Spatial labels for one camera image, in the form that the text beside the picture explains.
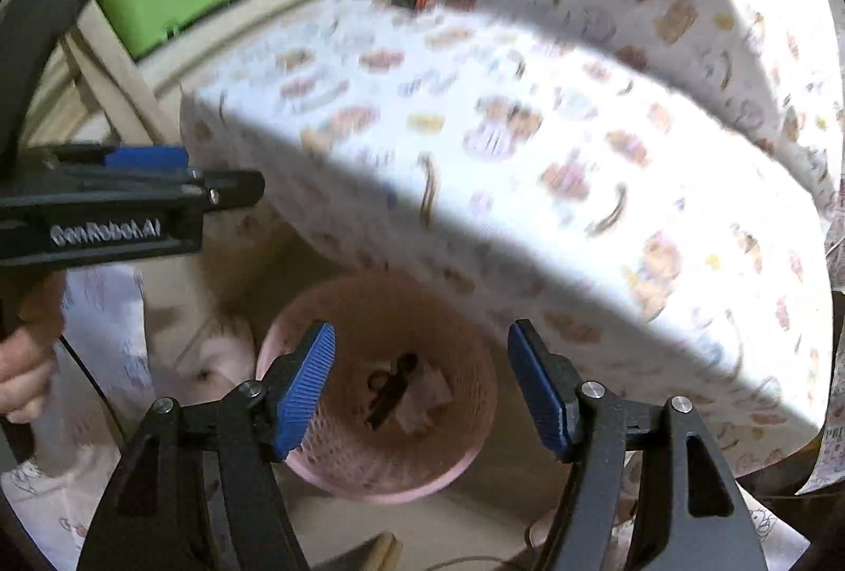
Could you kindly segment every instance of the white fabric with cartoon print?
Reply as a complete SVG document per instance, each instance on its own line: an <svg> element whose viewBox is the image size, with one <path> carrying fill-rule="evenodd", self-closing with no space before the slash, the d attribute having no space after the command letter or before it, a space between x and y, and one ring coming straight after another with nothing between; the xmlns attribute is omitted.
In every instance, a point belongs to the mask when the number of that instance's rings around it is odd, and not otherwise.
<svg viewBox="0 0 845 571"><path fill-rule="evenodd" d="M208 69L183 138L325 255L690 396L746 473L824 420L836 49L827 0L315 0Z"/></svg>

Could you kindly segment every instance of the floor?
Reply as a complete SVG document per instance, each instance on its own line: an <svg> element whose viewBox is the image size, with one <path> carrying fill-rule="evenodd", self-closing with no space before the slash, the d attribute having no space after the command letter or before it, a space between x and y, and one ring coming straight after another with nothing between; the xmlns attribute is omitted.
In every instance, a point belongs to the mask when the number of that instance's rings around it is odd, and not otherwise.
<svg viewBox="0 0 845 571"><path fill-rule="evenodd" d="M337 273L336 266L297 240L232 309L245 315L256 339L262 339L287 301ZM523 551L525 528L556 506L566 471L539 443L504 346L493 348L493 358L500 394L492 434L472 466L442 492L409 504L371 505L333 498L280 468L290 517L311 564L383 530L404 545L399 568L408 571L459 557L487 557L455 564L462 571L485 571Z"/></svg>

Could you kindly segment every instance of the human hand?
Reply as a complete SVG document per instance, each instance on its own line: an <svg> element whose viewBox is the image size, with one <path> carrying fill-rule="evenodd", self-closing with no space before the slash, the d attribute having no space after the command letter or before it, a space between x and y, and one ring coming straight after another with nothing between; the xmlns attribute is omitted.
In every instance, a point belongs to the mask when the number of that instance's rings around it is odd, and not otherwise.
<svg viewBox="0 0 845 571"><path fill-rule="evenodd" d="M21 324L0 342L0 415L11 423L29 423L44 413L56 370L53 344L64 329L62 297L64 271L27 293L18 312Z"/></svg>

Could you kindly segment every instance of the pink basket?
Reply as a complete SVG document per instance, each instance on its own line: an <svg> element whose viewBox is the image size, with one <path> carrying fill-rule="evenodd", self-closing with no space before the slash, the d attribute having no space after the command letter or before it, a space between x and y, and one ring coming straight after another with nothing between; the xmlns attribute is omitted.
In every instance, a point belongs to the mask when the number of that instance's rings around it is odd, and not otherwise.
<svg viewBox="0 0 845 571"><path fill-rule="evenodd" d="M410 502L446 487L481 451L496 411L496 374L487 340L410 277L370 273L307 290L273 322L258 377L293 351L315 318L337 334L335 365L303 444L286 460L332 494L382 504ZM444 375L453 399L430 414L434 427L407 435L394 419L364 423L373 362L414 351Z"/></svg>

